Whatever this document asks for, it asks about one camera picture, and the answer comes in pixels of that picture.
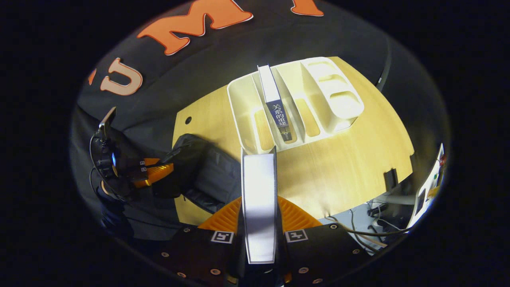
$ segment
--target orange letter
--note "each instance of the orange letter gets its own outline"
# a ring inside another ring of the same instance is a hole
[[[212,29],[222,29],[253,18],[253,14],[244,12],[233,0],[197,0],[191,4],[188,15],[158,19],[143,29],[137,38],[149,36],[165,47],[165,55],[172,55],[190,42],[190,38],[178,38],[172,32],[203,36],[206,33],[206,15],[213,20]]]
[[[121,84],[110,81],[110,77],[106,76],[101,82],[101,91],[110,91],[119,95],[134,94],[142,86],[142,75],[135,69],[128,67],[120,62],[120,58],[113,60],[109,73],[117,72],[128,77],[131,83],[123,86]]]
[[[92,85],[92,81],[94,81],[95,73],[97,72],[97,69],[94,69],[92,73],[89,76],[89,86]]]
[[[324,13],[317,9],[314,0],[292,0],[294,7],[290,9],[295,14],[309,16],[324,16]]]

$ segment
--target black fabric backdrop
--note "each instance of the black fabric backdrop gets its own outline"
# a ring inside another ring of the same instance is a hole
[[[456,155],[447,192],[441,194],[423,224],[394,251],[349,276],[343,284],[508,283],[502,268],[507,259],[494,248],[500,238],[496,232],[501,229],[497,221],[486,220],[505,218],[493,202],[502,191],[498,175],[504,169],[501,162],[479,167],[505,154],[489,147],[497,141],[488,138],[496,133],[508,138],[502,121],[488,116],[497,114],[496,108],[504,103],[503,89],[495,87],[503,83],[505,10],[489,4],[440,1],[340,4],[404,43],[430,71],[451,115]],[[6,47],[14,52],[11,58],[16,61],[5,62],[5,68],[18,87],[10,108],[20,115],[8,126],[7,134],[14,135],[10,139],[15,142],[11,144],[12,155],[27,158],[14,161],[16,201],[7,204],[8,218],[15,226],[6,231],[8,255],[13,255],[8,256],[6,274],[17,284],[33,279],[95,285],[168,283],[165,276],[99,230],[75,192],[65,138],[80,86],[95,67],[100,69],[97,60],[108,56],[130,31],[173,5],[168,1],[111,1],[78,6],[55,1],[25,3],[19,11],[7,7],[7,20],[14,24],[5,31]],[[199,38],[191,36],[190,47]],[[155,45],[162,53],[162,47]],[[355,61],[343,58],[373,79]],[[402,107],[390,102],[408,125],[399,111]],[[20,130],[29,131],[30,139],[22,140]],[[30,176],[19,172],[27,167]]]
[[[447,153],[450,148],[446,110],[425,69],[399,43],[351,13],[317,1],[317,7],[326,11],[323,17],[300,16],[289,11],[289,3],[239,1],[240,7],[254,14],[253,19],[213,30],[209,28],[211,20],[206,17],[205,35],[190,36],[190,44],[171,56],[166,56],[164,47],[154,39],[136,38],[146,23],[99,61],[92,85],[84,79],[71,127],[73,173],[80,193],[96,217],[100,217],[98,201],[86,178],[92,167],[86,155],[87,137],[92,126],[97,126],[93,118],[98,121],[112,106],[117,106],[113,127],[141,147],[142,154],[162,153],[171,149],[175,116],[181,109],[231,80],[253,72],[257,65],[277,65],[317,56],[341,57],[374,85],[383,70],[388,71],[381,91],[411,137],[415,147],[413,178],[417,186],[414,189],[421,186],[441,142]],[[186,15],[190,6],[191,3],[183,4],[157,18]],[[106,75],[120,84],[128,83],[125,76],[108,73],[108,67],[117,57],[143,76],[141,88],[133,95],[121,96],[99,89]],[[176,221],[176,216],[167,219]]]

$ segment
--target gray floor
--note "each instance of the gray floor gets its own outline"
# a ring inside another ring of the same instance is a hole
[[[380,203],[375,203],[375,202],[373,203],[374,208],[377,207],[378,205],[380,205]],[[368,228],[368,226],[370,226],[375,219],[375,218],[372,218],[367,215],[367,211],[369,209],[370,209],[370,205],[368,203],[364,203],[364,204],[356,206],[352,209],[353,216],[354,216],[354,227],[355,227],[356,231],[363,231],[363,232],[370,232],[370,233],[374,232],[373,229]],[[340,223],[344,224],[345,226],[347,226],[349,228],[352,228],[351,211],[350,210],[346,210],[346,211],[344,211],[342,213],[338,213],[338,214],[333,214],[332,216],[334,216]],[[330,221],[326,218],[319,219],[319,221],[322,224],[332,223],[332,221]],[[383,231],[382,227],[380,227],[380,226],[375,226],[375,228],[376,228],[377,232]],[[354,234],[349,233],[349,235],[351,235],[352,238],[354,240],[356,240]],[[379,241],[379,238],[376,236],[368,236],[368,237],[370,237],[371,239],[373,239],[375,241]],[[360,238],[360,240],[362,240],[364,243],[366,243],[367,245],[369,245],[377,250],[381,248],[381,246],[371,243],[370,241],[367,241],[363,238]],[[360,244],[360,246],[363,249],[367,250],[367,248],[362,246],[361,244]]]

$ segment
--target black bag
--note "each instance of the black bag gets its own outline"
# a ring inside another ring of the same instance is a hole
[[[182,194],[205,211],[215,213],[241,196],[240,163],[198,136],[180,136],[161,163],[173,163],[174,171],[153,184],[156,198]]]

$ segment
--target black cable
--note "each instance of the black cable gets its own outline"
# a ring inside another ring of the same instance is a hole
[[[390,67],[392,63],[392,57],[391,57],[391,45],[390,45],[390,39],[386,37],[386,46],[387,48],[387,54],[386,54],[386,61],[384,64],[384,68],[382,69],[381,75],[379,76],[379,80],[377,84],[375,84],[375,87],[382,92],[384,84],[386,83],[386,79],[388,78],[388,74],[390,73]]]
[[[354,227],[354,212],[352,212],[352,209],[349,209],[351,211],[351,224],[352,224],[352,229],[354,231],[356,231],[356,228]],[[377,253],[377,249],[373,248],[372,246],[366,244],[365,242],[361,241],[360,237],[355,233],[354,234],[354,237],[356,237],[356,239],[358,240],[358,242],[365,246],[366,248],[370,249],[372,252],[374,253]]]
[[[387,203],[387,202],[381,202],[381,201],[367,201],[367,203],[369,203],[369,202],[370,202],[370,209],[373,209],[373,204],[374,204],[374,203],[380,203],[380,204],[385,204],[385,203]]]
[[[377,230],[375,230],[375,227],[373,227],[372,225],[369,225],[368,228],[372,228],[375,233],[378,233]],[[376,237],[379,239],[380,242],[383,242],[383,240],[381,239],[381,236],[377,235]]]
[[[412,229],[412,227],[410,228],[406,228],[406,229],[402,229],[402,230],[398,230],[398,231],[392,231],[392,232],[385,232],[385,233],[370,233],[370,232],[362,232],[362,231],[355,231],[355,230],[349,230],[347,228],[347,226],[344,226],[343,224],[341,224],[336,218],[332,217],[332,216],[326,216],[327,218],[328,217],[331,217],[333,219],[335,219],[335,222],[339,223],[340,225],[342,225],[342,227],[345,229],[345,231],[349,232],[349,233],[353,233],[353,234],[359,234],[359,235],[369,235],[369,236],[389,236],[389,235],[396,235],[396,234],[401,234],[401,233],[405,233],[405,232],[408,232],[409,230]]]
[[[90,182],[90,188],[92,189],[92,191],[95,193],[95,189],[94,189],[94,186],[92,185],[92,172],[95,170],[95,166],[90,170],[90,174],[89,174],[89,182]]]
[[[89,155],[90,155],[90,160],[92,161],[92,164],[94,165],[94,169],[101,175],[101,172],[97,169],[97,166],[95,164],[95,161],[94,159],[92,158],[92,141],[95,139],[95,138],[100,138],[96,135],[93,135],[91,138],[90,138],[90,142],[89,142]],[[92,186],[92,171],[90,171],[90,185]],[[126,203],[127,205],[129,205],[129,203],[126,202],[125,199],[123,199],[122,197],[119,197],[119,195],[117,195],[117,193],[115,192],[115,190],[109,185],[109,183],[106,181],[106,180],[103,180],[103,182],[106,184],[106,186],[112,191],[113,195],[115,195],[115,197]]]

